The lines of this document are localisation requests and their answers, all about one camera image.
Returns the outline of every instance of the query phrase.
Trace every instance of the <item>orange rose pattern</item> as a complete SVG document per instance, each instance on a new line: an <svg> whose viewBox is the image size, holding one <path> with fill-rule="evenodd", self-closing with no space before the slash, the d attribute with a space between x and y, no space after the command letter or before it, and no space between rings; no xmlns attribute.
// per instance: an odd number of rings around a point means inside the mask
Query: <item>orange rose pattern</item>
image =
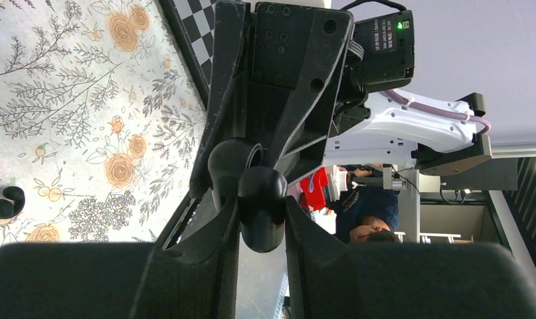
<svg viewBox="0 0 536 319"><path fill-rule="evenodd" d="M106 162L106 176L115 187L127 188L133 181L133 170L133 163L125 154L114 154Z"/></svg>
<svg viewBox="0 0 536 319"><path fill-rule="evenodd" d="M129 151L134 158L140 158L146 153L146 141L142 136L135 135L129 143Z"/></svg>
<svg viewBox="0 0 536 319"><path fill-rule="evenodd" d="M114 13L111 15L109 25L111 36L121 49L130 52L138 47L139 38L129 18L120 13Z"/></svg>
<svg viewBox="0 0 536 319"><path fill-rule="evenodd" d="M139 30L146 30L150 25L148 12L146 12L146 10L139 5L133 7L133 11L131 11L130 21L131 25L133 25L135 29Z"/></svg>
<svg viewBox="0 0 536 319"><path fill-rule="evenodd" d="M114 116L110 124L112 134L121 134L121 131L123 131L123 127L125 127L121 116Z"/></svg>
<svg viewBox="0 0 536 319"><path fill-rule="evenodd" d="M27 239L26 243L57 243L59 240L58 231L53 226L37 227Z"/></svg>

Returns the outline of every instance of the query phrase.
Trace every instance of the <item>dark hair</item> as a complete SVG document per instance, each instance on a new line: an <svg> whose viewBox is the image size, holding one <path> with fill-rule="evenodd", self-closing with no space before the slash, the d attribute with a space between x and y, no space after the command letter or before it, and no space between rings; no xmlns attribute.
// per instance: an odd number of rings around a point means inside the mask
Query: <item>dark hair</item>
<svg viewBox="0 0 536 319"><path fill-rule="evenodd" d="M377 233L367 235L368 243L390 242L400 243L399 237L394 232L383 229Z"/></svg>

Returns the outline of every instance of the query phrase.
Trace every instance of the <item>black panel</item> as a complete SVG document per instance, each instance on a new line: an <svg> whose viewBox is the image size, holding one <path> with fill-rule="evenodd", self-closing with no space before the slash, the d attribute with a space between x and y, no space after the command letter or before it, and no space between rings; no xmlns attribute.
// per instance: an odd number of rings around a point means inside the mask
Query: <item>black panel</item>
<svg viewBox="0 0 536 319"><path fill-rule="evenodd" d="M499 245L346 245L292 201L291 318L536 318L535 292Z"/></svg>
<svg viewBox="0 0 536 319"><path fill-rule="evenodd" d="M207 78L211 78L211 72L213 71L213 64L211 63L211 60L206 60L202 65L201 68L203 69L203 73Z"/></svg>
<svg viewBox="0 0 536 319"><path fill-rule="evenodd" d="M203 199L199 203L199 206L195 210L195 214L192 215L193 217L191 218L191 221L187 224L187 227L181 236L182 241L193 235L201 227L205 226L205 224L212 221L215 216L217 216L217 211L215 210L215 206L213 204L211 190L205 193Z"/></svg>
<svg viewBox="0 0 536 319"><path fill-rule="evenodd" d="M152 248L68 243L50 249L43 244L1 247L0 318L129 318Z"/></svg>
<svg viewBox="0 0 536 319"><path fill-rule="evenodd" d="M536 158L521 158L517 167L518 190L504 195L536 266Z"/></svg>
<svg viewBox="0 0 536 319"><path fill-rule="evenodd" d="M463 173L442 176L444 189L513 191L517 189L517 159L497 158L481 163Z"/></svg>
<svg viewBox="0 0 536 319"><path fill-rule="evenodd" d="M303 67L297 58L305 54L314 11L294 7L285 17L282 7L276 6L275 13L258 8L253 73L262 84L295 88Z"/></svg>
<svg viewBox="0 0 536 319"><path fill-rule="evenodd" d="M502 223L500 221L500 217L498 215L498 212L495 208L495 205L493 203L493 200L489 194L488 191L483 191L483 194L487 195L487 198L485 200L485 206L487 208L487 211L495 225L495 228L496 228L496 231L497 231L497 236L498 236L498 239L499 239L499 242L501 245L503 245L504 247L506 247L506 249L508 249L509 251L512 251L511 247L510 247L510 243L508 242L508 238L506 237L506 233L504 231L504 228L502 227Z"/></svg>

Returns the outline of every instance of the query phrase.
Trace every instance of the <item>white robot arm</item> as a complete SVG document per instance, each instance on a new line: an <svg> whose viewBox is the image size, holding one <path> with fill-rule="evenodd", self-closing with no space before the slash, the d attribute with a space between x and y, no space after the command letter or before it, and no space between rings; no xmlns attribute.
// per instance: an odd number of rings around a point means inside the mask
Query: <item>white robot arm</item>
<svg viewBox="0 0 536 319"><path fill-rule="evenodd" d="M477 120L470 104L462 100L434 100L395 90L408 101L401 104L399 96L393 98L387 93L370 94L365 108L371 115L348 131L328 139L323 166L389 163L415 167L416 159L412 158L411 152L417 150L419 144L438 153L456 152L473 145L478 133L476 122L485 126L481 134L490 128L485 120ZM463 120L445 117L445 113L424 112L414 107L417 104L459 114Z"/></svg>

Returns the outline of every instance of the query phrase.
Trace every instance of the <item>red object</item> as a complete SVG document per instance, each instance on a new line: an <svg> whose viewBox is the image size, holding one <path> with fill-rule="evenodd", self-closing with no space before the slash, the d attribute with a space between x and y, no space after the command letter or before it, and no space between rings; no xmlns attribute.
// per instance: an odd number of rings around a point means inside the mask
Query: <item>red object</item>
<svg viewBox="0 0 536 319"><path fill-rule="evenodd" d="M326 170L323 168L315 172L313 176L313 189L309 191L309 184L311 177L307 177L300 181L299 185L305 194L305 199L313 210L317 211L326 207L326 200L324 199L324 187L328 185L328 176L326 176Z"/></svg>

